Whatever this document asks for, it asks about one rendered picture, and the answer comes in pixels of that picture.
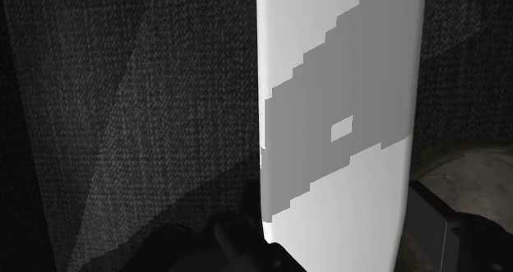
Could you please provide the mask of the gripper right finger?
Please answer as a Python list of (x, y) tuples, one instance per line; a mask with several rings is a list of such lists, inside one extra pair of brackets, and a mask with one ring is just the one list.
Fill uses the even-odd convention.
[(404, 230), (436, 272), (513, 272), (513, 234), (453, 210), (419, 181), (409, 182)]

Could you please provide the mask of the white tall rounded object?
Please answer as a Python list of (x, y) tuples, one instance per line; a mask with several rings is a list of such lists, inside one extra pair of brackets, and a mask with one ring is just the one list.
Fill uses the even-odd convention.
[(256, 0), (265, 239), (306, 272), (393, 272), (425, 0)]

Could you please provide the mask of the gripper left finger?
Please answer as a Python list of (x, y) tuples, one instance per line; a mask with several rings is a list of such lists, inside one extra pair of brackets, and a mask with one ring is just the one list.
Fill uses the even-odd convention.
[(216, 215), (199, 233), (157, 228), (120, 272), (307, 272), (279, 243), (238, 214)]

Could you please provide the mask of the dark grey fabric sofa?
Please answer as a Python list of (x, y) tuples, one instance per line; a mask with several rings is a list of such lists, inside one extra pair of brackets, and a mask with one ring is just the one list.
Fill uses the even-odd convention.
[[(226, 213), (265, 238), (256, 4), (0, 0), (0, 272), (120, 272)], [(513, 234), (513, 0), (425, 0), (411, 181)], [(436, 272), (404, 225), (393, 272)]]

